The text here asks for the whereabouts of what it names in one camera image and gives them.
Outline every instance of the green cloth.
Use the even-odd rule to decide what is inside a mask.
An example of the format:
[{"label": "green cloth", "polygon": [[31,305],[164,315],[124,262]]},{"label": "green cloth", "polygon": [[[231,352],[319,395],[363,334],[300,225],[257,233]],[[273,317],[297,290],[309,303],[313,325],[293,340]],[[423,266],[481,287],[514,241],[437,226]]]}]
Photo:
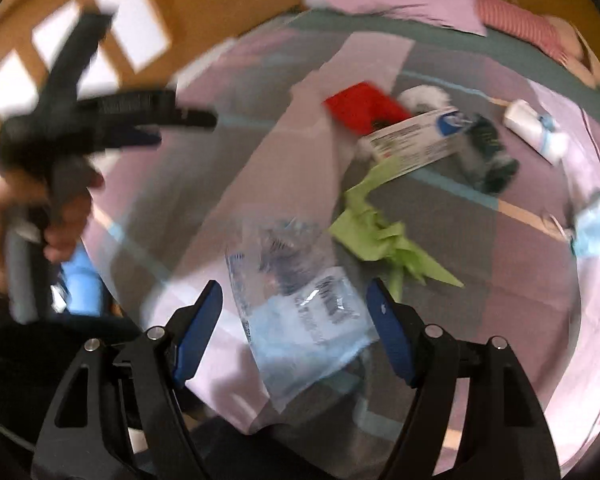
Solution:
[{"label": "green cloth", "polygon": [[588,88],[576,76],[533,45],[497,30],[488,29],[488,35],[484,38],[424,23],[392,20],[381,16],[345,16],[329,10],[305,12],[294,19],[290,26],[300,30],[329,32],[386,32],[451,50],[483,54],[571,99],[600,123],[600,89]]},{"label": "green cloth", "polygon": [[404,235],[404,224],[389,224],[382,213],[366,201],[376,187],[400,175],[400,159],[391,157],[374,166],[356,186],[345,192],[346,208],[329,232],[358,259],[387,260],[391,265],[388,288],[395,301],[402,298],[406,269],[424,284],[424,277],[449,285],[464,286],[454,275]]}]

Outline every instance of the red paper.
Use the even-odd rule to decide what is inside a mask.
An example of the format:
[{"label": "red paper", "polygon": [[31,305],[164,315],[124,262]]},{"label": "red paper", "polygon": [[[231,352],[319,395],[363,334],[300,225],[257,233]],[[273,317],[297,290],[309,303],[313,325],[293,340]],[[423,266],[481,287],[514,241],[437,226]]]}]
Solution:
[{"label": "red paper", "polygon": [[360,136],[412,117],[394,99],[367,82],[350,86],[329,97],[324,105],[335,119]]}]

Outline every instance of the bed sheet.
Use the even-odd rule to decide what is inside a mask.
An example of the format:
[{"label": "bed sheet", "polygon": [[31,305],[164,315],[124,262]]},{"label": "bed sheet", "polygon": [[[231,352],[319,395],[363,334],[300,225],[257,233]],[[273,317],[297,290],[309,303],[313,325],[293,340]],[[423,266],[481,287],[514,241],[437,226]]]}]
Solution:
[{"label": "bed sheet", "polygon": [[[123,155],[85,236],[107,286],[143,328],[165,323],[207,280],[218,280],[221,319],[187,385],[241,431],[275,424],[279,440],[339,478],[378,475],[413,392],[376,344],[275,412],[237,315],[224,242],[232,222],[254,205],[301,211],[323,224],[337,216],[341,191],[366,167],[354,161],[354,138],[321,103],[361,80],[393,95],[437,84],[460,109],[496,124],[501,102],[523,98],[569,131],[574,147],[564,166],[553,168],[500,126],[521,170],[499,199],[470,189],[445,159],[382,186],[370,201],[389,220],[405,222],[408,236],[466,284],[407,280],[404,301],[457,338],[500,334],[510,341],[545,407],[564,468],[600,428],[600,258],[576,262],[539,219],[549,212],[566,222],[571,204],[600,187],[600,93],[588,94],[513,38],[490,34],[471,44],[468,36],[312,11],[243,38],[180,95],[183,103],[218,110],[216,132],[165,129],[159,150]],[[336,251],[360,290],[386,273]],[[438,470],[452,465],[466,386],[456,391]]]}]

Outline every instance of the blue face mask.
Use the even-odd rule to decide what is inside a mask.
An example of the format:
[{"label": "blue face mask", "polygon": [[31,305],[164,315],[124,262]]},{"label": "blue face mask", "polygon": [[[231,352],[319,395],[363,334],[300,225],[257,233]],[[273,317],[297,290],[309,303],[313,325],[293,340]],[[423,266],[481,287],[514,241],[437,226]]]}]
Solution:
[{"label": "blue face mask", "polygon": [[577,258],[600,256],[600,189],[574,216],[571,250]]}]

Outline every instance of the metal screw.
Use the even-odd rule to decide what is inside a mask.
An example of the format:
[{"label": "metal screw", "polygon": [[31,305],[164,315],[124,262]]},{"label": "metal screw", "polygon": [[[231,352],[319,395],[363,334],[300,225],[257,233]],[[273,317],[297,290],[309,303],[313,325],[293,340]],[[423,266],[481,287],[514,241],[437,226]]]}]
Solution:
[{"label": "metal screw", "polygon": [[504,350],[507,346],[509,346],[507,340],[499,335],[491,338],[491,344],[494,345],[498,350]]},{"label": "metal screw", "polygon": [[438,339],[440,336],[445,333],[438,325],[427,325],[424,328],[424,333],[427,334],[430,338]]},{"label": "metal screw", "polygon": [[149,330],[146,331],[146,336],[151,341],[158,341],[164,336],[164,328],[161,326],[152,326]]},{"label": "metal screw", "polygon": [[84,344],[84,349],[87,352],[93,352],[94,350],[97,350],[98,348],[100,348],[100,340],[99,339],[89,339],[85,344]]}]

